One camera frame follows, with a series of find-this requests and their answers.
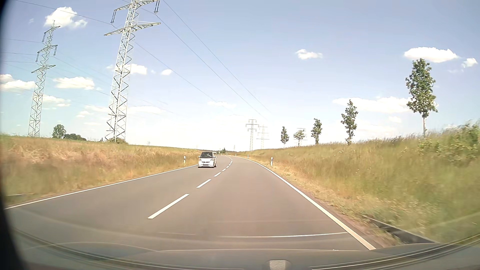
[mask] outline asphalt road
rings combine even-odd
[[[217,157],[217,168],[179,169],[20,205],[7,215],[13,228],[53,244],[152,250],[375,245],[265,167],[230,156]]]

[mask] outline grassy embankment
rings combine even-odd
[[[199,155],[194,149],[8,135],[0,135],[0,147],[6,205],[194,165]]]
[[[449,242],[480,233],[480,130],[465,125],[426,140],[243,152],[347,215]]]

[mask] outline blue sky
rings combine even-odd
[[[479,118],[478,1],[167,3],[267,109],[162,1],[158,16],[164,24],[136,32],[135,41],[214,100],[175,72],[162,75],[168,68],[136,46],[132,63],[139,66],[130,76],[128,103],[130,143],[204,149],[235,145],[236,150],[246,150],[250,134],[245,124],[251,118],[268,127],[265,147],[283,146],[282,126],[290,135],[287,146],[295,145],[292,135],[297,128],[307,129],[303,144],[312,144],[313,118],[323,123],[321,142],[343,141],[340,114],[349,98],[359,110],[355,140],[419,133],[420,115],[405,106],[409,98],[405,77],[411,61],[419,57],[431,63],[439,104],[439,112],[428,117],[427,128]],[[100,139],[105,135],[113,76],[108,67],[115,62],[120,35],[103,36],[114,28],[93,19],[110,22],[113,10],[126,2],[45,0],[41,4],[89,18],[10,1],[1,22],[1,131],[27,134],[32,92],[18,87],[33,90],[35,74],[30,72],[37,68],[35,63],[7,61],[34,62],[35,55],[12,52],[36,54],[42,48],[40,43],[10,39],[39,42],[48,29],[46,21],[56,18],[63,26],[54,32],[58,50],[49,63],[56,67],[47,73],[41,135],[49,136],[61,123],[68,133]],[[155,4],[144,8],[152,12]],[[140,10],[139,20],[158,22],[148,11]],[[123,25],[125,17],[126,11],[117,12],[114,25]],[[254,148],[259,147],[256,139]]]

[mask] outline green grass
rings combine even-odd
[[[480,129],[243,152],[354,217],[440,242],[480,233]]]
[[[7,205],[194,165],[200,153],[8,135],[0,135],[0,147],[1,191]]]

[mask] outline white car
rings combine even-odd
[[[216,167],[216,156],[214,152],[202,152],[200,156],[198,156],[198,168],[201,167]]]

